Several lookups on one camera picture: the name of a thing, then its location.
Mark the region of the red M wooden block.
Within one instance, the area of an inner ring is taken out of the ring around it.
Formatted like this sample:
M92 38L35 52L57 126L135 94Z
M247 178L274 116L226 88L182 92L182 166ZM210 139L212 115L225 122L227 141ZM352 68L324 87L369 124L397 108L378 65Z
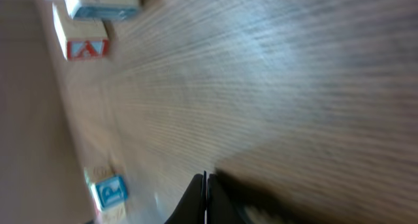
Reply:
M120 224L126 219L125 203L100 211L95 207L95 224Z

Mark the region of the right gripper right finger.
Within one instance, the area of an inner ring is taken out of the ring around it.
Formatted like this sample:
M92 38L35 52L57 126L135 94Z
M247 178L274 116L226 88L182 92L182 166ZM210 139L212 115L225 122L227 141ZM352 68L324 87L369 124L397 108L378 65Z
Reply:
M215 174L207 180L207 223L208 224L244 224L227 193Z

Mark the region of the green Z wooden block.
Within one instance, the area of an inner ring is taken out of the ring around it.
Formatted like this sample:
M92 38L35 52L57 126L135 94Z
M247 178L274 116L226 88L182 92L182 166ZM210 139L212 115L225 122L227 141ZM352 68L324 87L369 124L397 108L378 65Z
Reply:
M93 167L84 167L84 179L87 186L103 181L114 175L114 171L108 165L98 165Z

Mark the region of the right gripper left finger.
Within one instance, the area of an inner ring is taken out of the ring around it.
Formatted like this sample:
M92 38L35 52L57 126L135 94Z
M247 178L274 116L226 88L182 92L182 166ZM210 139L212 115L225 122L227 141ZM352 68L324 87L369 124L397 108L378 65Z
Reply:
M204 171L194 175L165 224L205 224L206 193L207 179Z

